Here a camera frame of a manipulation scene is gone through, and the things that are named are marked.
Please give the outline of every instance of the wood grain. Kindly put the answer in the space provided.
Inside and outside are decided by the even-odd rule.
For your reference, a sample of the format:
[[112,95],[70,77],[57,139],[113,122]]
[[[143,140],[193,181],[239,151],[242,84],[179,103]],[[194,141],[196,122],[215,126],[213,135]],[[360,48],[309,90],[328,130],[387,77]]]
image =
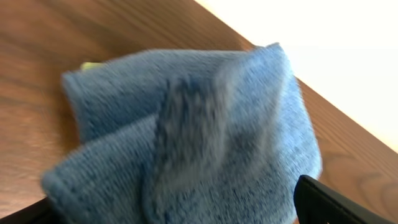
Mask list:
[[[40,174],[78,144],[60,74],[151,48],[252,45],[189,0],[0,1],[0,218],[41,199]],[[398,154],[301,86],[321,181],[398,222]]]

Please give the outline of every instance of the wooden table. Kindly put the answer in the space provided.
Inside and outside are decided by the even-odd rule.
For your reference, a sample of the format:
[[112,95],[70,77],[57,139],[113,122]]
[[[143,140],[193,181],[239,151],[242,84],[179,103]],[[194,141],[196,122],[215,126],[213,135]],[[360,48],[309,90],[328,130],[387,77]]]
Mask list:
[[[40,174],[78,144],[60,74],[151,48],[252,45],[189,0],[0,1],[0,218],[41,199]],[[398,154],[300,84],[321,181],[398,222]]]

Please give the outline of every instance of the microfiber cloth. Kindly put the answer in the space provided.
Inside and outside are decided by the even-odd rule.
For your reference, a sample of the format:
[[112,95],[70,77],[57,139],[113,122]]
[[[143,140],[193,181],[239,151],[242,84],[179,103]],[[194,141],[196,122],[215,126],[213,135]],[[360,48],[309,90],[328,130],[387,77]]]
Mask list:
[[42,187],[67,223],[292,223],[322,162],[279,44],[150,50],[64,75],[81,147]]

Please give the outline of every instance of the white wall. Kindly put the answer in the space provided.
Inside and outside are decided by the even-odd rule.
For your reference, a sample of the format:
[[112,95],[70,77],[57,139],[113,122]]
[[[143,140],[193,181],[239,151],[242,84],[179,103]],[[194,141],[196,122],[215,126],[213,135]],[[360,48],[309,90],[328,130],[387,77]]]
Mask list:
[[197,0],[398,152],[398,1]]

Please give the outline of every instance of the black object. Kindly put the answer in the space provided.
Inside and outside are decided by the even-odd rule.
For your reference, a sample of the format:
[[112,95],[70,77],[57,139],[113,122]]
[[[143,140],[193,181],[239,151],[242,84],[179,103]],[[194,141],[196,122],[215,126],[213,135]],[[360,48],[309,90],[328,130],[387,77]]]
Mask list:
[[[366,210],[315,179],[302,175],[294,190],[300,224],[393,224]],[[0,219],[0,224],[59,224],[47,198]]]
[[51,208],[47,198],[16,213],[0,219],[0,224],[59,224],[59,216]]
[[315,179],[300,176],[294,190],[300,224],[391,224]]

